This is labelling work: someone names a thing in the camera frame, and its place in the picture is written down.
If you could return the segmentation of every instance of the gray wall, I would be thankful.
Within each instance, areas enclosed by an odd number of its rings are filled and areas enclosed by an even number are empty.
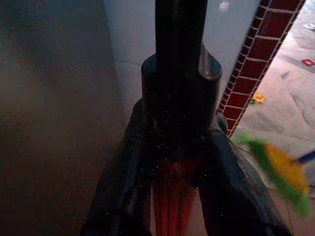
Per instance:
[[[0,2],[0,235],[78,235],[125,128],[103,1]]]

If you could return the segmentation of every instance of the concrete floor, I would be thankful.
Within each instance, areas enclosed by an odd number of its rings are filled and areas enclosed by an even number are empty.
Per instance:
[[[292,158],[314,150],[315,66],[301,62],[315,61],[315,31],[303,27],[315,23],[314,15],[315,0],[307,0],[256,92],[265,96],[265,103],[248,107],[234,137],[241,132],[253,134]],[[315,186],[315,161],[306,166],[306,175]]]

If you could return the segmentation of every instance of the green feather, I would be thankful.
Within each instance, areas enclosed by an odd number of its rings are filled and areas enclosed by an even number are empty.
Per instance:
[[[302,217],[307,217],[310,213],[310,202],[308,196],[302,195],[296,189],[292,188],[286,180],[275,171],[266,153],[265,144],[262,141],[253,140],[249,136],[243,136],[239,142],[249,146],[254,158],[267,174],[268,178],[279,189],[280,194],[296,207],[296,210]]]

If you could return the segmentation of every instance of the yellow toy piece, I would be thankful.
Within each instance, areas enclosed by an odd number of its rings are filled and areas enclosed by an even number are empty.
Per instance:
[[[310,191],[306,184],[303,166],[298,162],[292,162],[288,155],[271,144],[265,144],[269,160],[273,168],[287,183],[303,195]]]
[[[258,102],[258,103],[261,103],[263,104],[265,102],[265,97],[263,95],[260,95],[260,94],[254,94],[254,96],[252,97],[252,99],[255,101],[255,102]]]

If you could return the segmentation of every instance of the yellow feather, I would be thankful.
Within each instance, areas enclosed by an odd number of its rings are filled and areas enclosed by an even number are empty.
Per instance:
[[[308,194],[309,187],[306,184],[303,166],[292,162],[289,156],[271,144],[265,144],[265,150],[271,165],[275,171],[282,176],[287,183],[303,195]]]

